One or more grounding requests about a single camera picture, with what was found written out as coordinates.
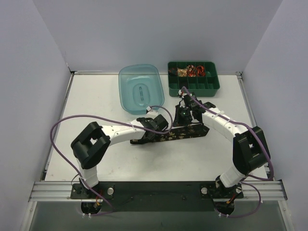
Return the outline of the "beige patterned rolled tie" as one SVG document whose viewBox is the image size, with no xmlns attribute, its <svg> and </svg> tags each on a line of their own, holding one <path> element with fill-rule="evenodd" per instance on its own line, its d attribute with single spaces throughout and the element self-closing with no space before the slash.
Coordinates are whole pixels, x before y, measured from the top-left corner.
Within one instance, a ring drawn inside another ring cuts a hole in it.
<svg viewBox="0 0 308 231">
<path fill-rule="evenodd" d="M 186 77 L 188 74 L 187 74 L 187 69 L 186 68 L 178 68 L 178 76 L 179 77 Z"/>
</svg>

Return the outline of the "red black patterned rolled tie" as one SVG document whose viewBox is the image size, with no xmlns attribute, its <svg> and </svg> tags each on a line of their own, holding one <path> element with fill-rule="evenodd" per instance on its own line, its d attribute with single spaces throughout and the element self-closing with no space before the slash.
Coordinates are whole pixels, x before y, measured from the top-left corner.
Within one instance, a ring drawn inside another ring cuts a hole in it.
<svg viewBox="0 0 308 231">
<path fill-rule="evenodd" d="M 188 77 L 196 77 L 196 67 L 195 65 L 187 65 L 187 76 Z"/>
</svg>

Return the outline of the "green compartment organizer box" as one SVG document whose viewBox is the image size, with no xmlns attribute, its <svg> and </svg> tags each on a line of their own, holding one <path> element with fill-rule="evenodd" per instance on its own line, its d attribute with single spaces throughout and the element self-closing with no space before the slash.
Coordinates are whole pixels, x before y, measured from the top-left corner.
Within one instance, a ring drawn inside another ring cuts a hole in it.
<svg viewBox="0 0 308 231">
<path fill-rule="evenodd" d="M 176 97 L 182 87 L 194 92 L 198 97 L 214 97 L 220 89 L 219 78 L 216 65 L 210 61 L 187 61 L 187 62 L 169 62 L 167 67 L 170 68 L 187 68 L 187 65 L 203 65 L 205 67 L 205 77 L 179 77 L 168 74 L 169 96 Z"/>
</svg>

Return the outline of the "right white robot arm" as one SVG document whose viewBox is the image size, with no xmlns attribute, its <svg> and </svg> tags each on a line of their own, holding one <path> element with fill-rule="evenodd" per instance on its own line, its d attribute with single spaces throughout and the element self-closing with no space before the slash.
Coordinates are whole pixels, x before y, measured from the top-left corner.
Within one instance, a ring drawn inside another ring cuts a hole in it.
<svg viewBox="0 0 308 231">
<path fill-rule="evenodd" d="M 216 178 L 216 187 L 229 189 L 242 180 L 251 177 L 269 181 L 267 178 L 256 177 L 252 172 L 268 164 L 272 167 L 270 154 L 264 132 L 259 127 L 250 127 L 243 122 L 232 120 L 210 102 L 202 103 L 193 93 L 179 92 L 181 101 L 176 106 L 176 119 L 197 120 L 210 126 L 230 142 L 232 142 L 232 165 Z"/>
</svg>

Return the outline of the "dark rolled tie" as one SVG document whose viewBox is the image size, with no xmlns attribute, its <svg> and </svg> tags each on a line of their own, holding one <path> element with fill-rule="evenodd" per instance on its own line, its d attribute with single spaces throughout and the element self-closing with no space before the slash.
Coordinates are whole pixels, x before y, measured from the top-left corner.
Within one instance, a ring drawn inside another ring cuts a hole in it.
<svg viewBox="0 0 308 231">
<path fill-rule="evenodd" d="M 177 69 L 177 68 L 170 68 L 170 69 L 168 70 L 168 74 L 169 74 L 170 76 L 176 77 L 176 76 L 178 75 L 178 69 Z"/>
</svg>

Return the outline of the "orange black rolled tie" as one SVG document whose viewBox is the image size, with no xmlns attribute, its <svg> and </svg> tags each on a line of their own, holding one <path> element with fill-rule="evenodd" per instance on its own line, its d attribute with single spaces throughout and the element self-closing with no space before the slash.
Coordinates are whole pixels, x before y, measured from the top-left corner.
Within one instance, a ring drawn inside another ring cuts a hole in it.
<svg viewBox="0 0 308 231">
<path fill-rule="evenodd" d="M 196 67 L 196 76 L 197 77 L 205 77 L 206 76 L 205 67 L 203 65 L 198 65 Z"/>
</svg>

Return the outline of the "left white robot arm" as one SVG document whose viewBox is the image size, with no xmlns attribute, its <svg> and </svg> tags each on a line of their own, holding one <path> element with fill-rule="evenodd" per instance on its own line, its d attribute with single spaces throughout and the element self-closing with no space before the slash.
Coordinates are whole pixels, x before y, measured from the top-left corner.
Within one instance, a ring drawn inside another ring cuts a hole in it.
<svg viewBox="0 0 308 231">
<path fill-rule="evenodd" d="M 103 127 L 97 122 L 89 123 L 71 143 L 83 186 L 89 189 L 99 183 L 97 165 L 108 147 L 130 140 L 151 140 L 157 132 L 167 128 L 168 122 L 162 115 L 155 118 L 139 117 L 128 126 Z"/>
</svg>

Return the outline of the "teal plastic tub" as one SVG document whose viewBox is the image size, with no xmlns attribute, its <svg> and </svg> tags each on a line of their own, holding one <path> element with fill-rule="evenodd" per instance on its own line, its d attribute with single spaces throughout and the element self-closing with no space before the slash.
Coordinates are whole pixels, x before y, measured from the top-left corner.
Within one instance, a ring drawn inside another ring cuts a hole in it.
<svg viewBox="0 0 308 231">
<path fill-rule="evenodd" d="M 122 108 L 132 115 L 143 115 L 148 106 L 165 102 L 161 78 L 151 64 L 124 67 L 118 73 L 118 89 Z"/>
</svg>

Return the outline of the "black gold patterned tie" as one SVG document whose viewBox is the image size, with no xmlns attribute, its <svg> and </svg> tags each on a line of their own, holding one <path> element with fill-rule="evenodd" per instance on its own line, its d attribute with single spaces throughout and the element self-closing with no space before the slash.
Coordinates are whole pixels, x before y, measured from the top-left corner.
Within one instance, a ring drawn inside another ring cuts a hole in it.
<svg viewBox="0 0 308 231">
<path fill-rule="evenodd" d="M 184 127 L 173 128 L 167 134 L 155 134 L 152 139 L 142 138 L 140 140 L 130 140 L 132 145 L 143 145 L 154 142 L 175 141 L 183 139 L 192 139 L 204 137 L 208 134 L 210 128 L 204 124 L 192 124 Z"/>
</svg>

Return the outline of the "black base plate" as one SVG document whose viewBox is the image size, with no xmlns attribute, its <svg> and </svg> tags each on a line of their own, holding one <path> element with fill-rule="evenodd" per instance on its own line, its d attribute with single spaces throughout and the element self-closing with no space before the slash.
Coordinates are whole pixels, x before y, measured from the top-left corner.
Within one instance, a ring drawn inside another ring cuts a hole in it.
<svg viewBox="0 0 308 231">
<path fill-rule="evenodd" d="M 100 181 L 92 190 L 72 185 L 70 198 L 81 200 L 85 214 L 99 212 L 234 211 L 243 198 L 240 184 L 222 189 L 213 181 Z"/>
</svg>

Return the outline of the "aluminium rail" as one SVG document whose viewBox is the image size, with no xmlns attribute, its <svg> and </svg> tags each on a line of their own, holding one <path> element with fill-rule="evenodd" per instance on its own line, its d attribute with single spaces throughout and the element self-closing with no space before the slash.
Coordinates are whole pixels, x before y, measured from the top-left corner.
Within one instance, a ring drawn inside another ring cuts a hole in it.
<svg viewBox="0 0 308 231">
<path fill-rule="evenodd" d="M 72 186 L 68 181 L 37 181 L 34 183 L 29 202 L 95 202 L 95 199 L 72 199 Z M 288 200 L 282 181 L 247 181 L 243 186 L 243 200 L 257 201 L 260 192 L 262 201 Z"/>
</svg>

